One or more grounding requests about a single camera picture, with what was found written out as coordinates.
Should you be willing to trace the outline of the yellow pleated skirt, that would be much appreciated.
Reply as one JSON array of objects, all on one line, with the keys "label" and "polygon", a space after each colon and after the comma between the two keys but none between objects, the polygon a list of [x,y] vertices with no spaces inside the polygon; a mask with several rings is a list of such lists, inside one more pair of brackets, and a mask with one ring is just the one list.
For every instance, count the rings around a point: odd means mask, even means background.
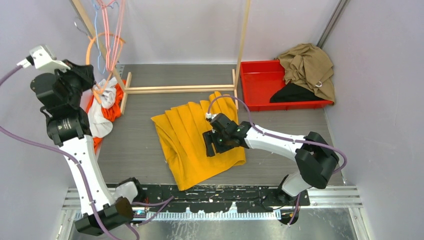
[{"label": "yellow pleated skirt", "polygon": [[230,120],[239,121],[235,102],[221,95],[216,91],[207,100],[190,101],[151,118],[179,191],[188,190],[247,161],[242,147],[207,156],[203,133],[212,128],[205,114],[223,113]]}]

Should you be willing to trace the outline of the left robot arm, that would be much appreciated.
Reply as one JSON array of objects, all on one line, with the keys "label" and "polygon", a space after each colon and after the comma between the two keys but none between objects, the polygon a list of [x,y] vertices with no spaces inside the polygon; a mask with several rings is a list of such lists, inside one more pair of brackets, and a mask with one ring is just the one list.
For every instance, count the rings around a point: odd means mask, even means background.
[{"label": "left robot arm", "polygon": [[135,178],[128,178],[111,193],[102,176],[88,114],[80,106],[83,92],[95,85],[92,65],[68,60],[36,60],[33,65],[41,74],[30,88],[42,104],[47,135],[65,157],[78,191],[82,218],[75,222],[76,230],[100,236],[129,226],[134,218],[132,205],[141,206],[146,193]]}]

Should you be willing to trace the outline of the orange hanger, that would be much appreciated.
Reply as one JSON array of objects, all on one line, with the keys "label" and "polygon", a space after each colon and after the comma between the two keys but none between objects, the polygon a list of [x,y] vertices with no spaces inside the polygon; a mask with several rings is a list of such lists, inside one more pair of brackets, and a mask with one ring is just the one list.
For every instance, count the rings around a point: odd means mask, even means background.
[{"label": "orange hanger", "polygon": [[[85,64],[90,65],[91,49],[93,45],[98,42],[99,37],[103,37],[103,36],[105,36],[106,40],[109,40],[109,37],[114,37],[114,39],[118,42],[119,48],[113,47],[113,56],[112,56],[113,59],[112,59],[111,67],[114,69],[118,62],[118,58],[121,55],[123,46],[126,43],[126,41],[123,38],[121,38],[119,35],[116,35],[114,33],[101,32],[94,37],[88,37],[89,43],[88,43],[86,54],[85,54]],[[106,89],[105,87],[99,87],[97,83],[91,89],[93,97],[96,99],[96,101],[99,104],[102,103],[100,99],[100,95],[104,93],[105,89]]]}]

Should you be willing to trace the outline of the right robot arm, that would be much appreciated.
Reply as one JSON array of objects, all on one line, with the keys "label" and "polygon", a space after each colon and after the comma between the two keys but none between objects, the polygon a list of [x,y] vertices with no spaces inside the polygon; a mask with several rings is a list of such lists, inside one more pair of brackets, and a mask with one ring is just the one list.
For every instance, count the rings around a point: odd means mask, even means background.
[{"label": "right robot arm", "polygon": [[307,189],[325,189],[339,163],[335,151],[316,132],[306,136],[284,134],[248,121],[237,124],[223,113],[206,113],[205,119],[212,127],[202,135],[207,157],[245,148],[268,151],[296,163],[297,171],[283,178],[275,194],[286,206]]}]

